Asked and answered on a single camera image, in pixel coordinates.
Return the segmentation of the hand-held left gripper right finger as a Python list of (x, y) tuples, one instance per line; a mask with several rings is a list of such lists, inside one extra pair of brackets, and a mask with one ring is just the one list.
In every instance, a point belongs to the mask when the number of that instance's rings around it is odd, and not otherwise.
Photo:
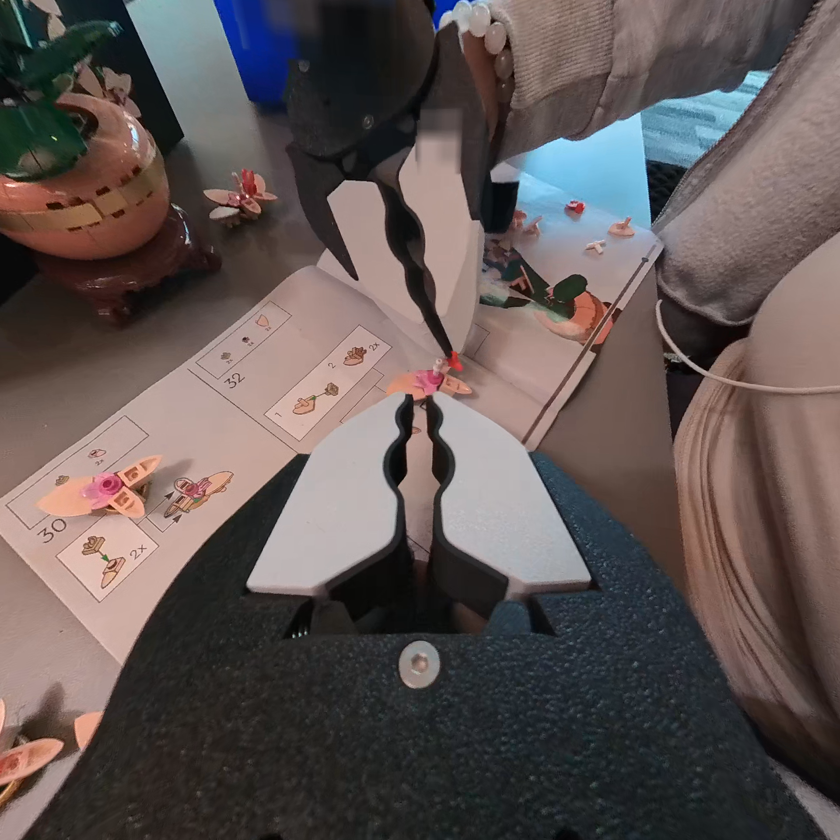
[(455, 602), (527, 601), (592, 583), (529, 451), (448, 395), (428, 399), (434, 498), (430, 573)]

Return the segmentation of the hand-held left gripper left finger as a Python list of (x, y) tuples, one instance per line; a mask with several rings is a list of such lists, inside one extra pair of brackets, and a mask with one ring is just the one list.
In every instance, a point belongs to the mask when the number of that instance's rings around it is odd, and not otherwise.
[(261, 595), (326, 595), (406, 536), (400, 484), (414, 401), (393, 394), (311, 452), (247, 580)]

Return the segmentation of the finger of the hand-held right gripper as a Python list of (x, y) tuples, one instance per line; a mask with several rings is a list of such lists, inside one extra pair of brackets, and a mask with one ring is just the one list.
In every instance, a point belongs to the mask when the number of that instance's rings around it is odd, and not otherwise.
[(444, 348), (411, 298), (406, 268), (389, 244), (386, 205), (380, 187), (368, 181), (345, 181), (330, 193), (328, 203), (363, 294), (409, 340), (433, 356), (445, 356)]
[(416, 141), (397, 181), (421, 228), (435, 311), (453, 350), (461, 354), (478, 303), (484, 231), (470, 214), (459, 167), (459, 141)]

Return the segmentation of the peach brick flower pink centre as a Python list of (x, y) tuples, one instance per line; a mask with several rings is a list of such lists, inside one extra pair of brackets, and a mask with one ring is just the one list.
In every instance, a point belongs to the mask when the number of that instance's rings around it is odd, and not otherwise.
[(149, 484), (161, 461), (161, 455), (153, 455), (116, 472), (68, 479), (38, 499), (35, 505), (40, 511), (58, 518), (110, 511), (130, 519), (142, 519), (145, 503), (139, 488)]
[(460, 371), (460, 364), (452, 366), (446, 360), (438, 359), (430, 369), (399, 374), (387, 386), (385, 394), (407, 394), (415, 403), (420, 403), (436, 393), (447, 396), (472, 396), (472, 388), (455, 376), (455, 373)]

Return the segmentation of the person's right forearm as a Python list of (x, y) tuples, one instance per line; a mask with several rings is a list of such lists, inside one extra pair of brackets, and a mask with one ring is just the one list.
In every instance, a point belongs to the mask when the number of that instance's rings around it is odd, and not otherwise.
[(502, 1), (514, 88), (499, 160), (582, 140), (669, 99), (769, 70), (812, 1)]

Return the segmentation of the grey desk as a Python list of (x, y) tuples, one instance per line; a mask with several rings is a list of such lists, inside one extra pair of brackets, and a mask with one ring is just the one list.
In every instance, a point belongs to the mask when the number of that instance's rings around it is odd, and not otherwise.
[[(244, 94), (170, 93), (185, 132), (167, 157), (175, 201), (206, 221), (202, 188), (239, 166), (280, 196), (269, 219), (207, 228), (217, 273), (175, 286), (125, 329), (78, 297), (31, 280), (2, 306), (2, 493), (73, 445), (130, 399), (215, 339), (321, 248), (300, 210), (285, 154), (287, 118)], [(680, 581), (682, 552), (670, 456), (669, 410), (650, 269), (603, 357), (562, 410), (541, 451), (639, 538)], [(2, 542), (2, 698), (9, 728), (71, 739), (72, 719), (104, 708), (117, 659), (94, 639), (17, 552)]]

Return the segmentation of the person's right hand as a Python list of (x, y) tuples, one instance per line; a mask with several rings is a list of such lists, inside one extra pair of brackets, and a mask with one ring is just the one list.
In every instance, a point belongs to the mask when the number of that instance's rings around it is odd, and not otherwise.
[(483, 38), (466, 31), (461, 38), (465, 61), (469, 67), (486, 116), (490, 141), (496, 142), (504, 132), (511, 109), (510, 101), (500, 99), (496, 56), (487, 51)]

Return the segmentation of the blue bin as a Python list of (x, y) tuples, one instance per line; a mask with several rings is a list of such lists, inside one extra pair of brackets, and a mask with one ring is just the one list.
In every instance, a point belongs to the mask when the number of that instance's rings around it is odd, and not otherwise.
[(247, 99), (285, 112), (290, 62), (298, 55), (291, 2), (215, 1)]

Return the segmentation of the peach brick flower red centre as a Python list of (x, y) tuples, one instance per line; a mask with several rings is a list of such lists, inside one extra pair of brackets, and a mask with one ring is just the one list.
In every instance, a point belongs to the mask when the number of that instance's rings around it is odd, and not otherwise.
[(7, 704), (1, 700), (1, 809), (24, 787), (30, 777), (56, 760), (65, 749), (59, 738), (30, 738), (23, 726), (7, 726)]
[(232, 173), (233, 188), (207, 188), (205, 198), (213, 204), (208, 218), (226, 228), (235, 228), (244, 221), (256, 221), (264, 205), (278, 200), (266, 189), (263, 177), (253, 170), (242, 169)]

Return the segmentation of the building instruction booklet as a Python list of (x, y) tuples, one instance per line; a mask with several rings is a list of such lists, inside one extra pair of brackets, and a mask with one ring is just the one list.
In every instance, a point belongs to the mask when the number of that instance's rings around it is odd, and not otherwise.
[[(603, 346), (662, 245), (612, 215), (580, 220), (547, 198), (541, 235), (488, 254), (457, 375), (468, 407), (536, 450)], [(603, 255), (585, 245), (604, 239)], [(423, 351), (323, 254), (283, 280), (201, 353), (2, 498), (2, 535), (111, 656), (123, 664), (163, 593), (194, 552), (296, 455), (386, 397)], [(142, 519), (110, 511), (58, 518), (36, 501), (71, 478), (162, 461), (139, 488)]]

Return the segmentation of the black panel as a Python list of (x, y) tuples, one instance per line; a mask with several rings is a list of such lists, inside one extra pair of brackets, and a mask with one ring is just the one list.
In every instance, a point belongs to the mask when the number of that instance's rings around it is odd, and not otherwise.
[(2, 173), (19, 182), (76, 165), (93, 118), (70, 94), (115, 106), (163, 154), (184, 133), (122, 1), (1, 2)]

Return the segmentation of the person's beige trouser legs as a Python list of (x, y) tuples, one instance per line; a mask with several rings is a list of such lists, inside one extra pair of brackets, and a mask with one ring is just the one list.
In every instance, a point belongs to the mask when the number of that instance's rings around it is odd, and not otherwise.
[(689, 603), (773, 750), (838, 802), (839, 238), (715, 360), (675, 436)]

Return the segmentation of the brick potted plant model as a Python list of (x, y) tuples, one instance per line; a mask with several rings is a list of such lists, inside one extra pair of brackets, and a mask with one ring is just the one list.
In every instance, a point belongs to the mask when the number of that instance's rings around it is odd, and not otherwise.
[(163, 92), (128, 16), (89, 8), (119, 17), (66, 24), (58, 2), (2, 2), (2, 244), (120, 323), (135, 298), (222, 261), (172, 202), (165, 155), (182, 132), (160, 147), (144, 124), (125, 70)]

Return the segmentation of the person's grey jacket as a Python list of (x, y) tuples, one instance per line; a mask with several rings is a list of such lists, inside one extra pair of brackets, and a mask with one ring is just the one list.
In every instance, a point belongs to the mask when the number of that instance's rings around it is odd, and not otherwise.
[(818, 2), (756, 99), (669, 201), (663, 297), (735, 328), (838, 232), (839, 6)]

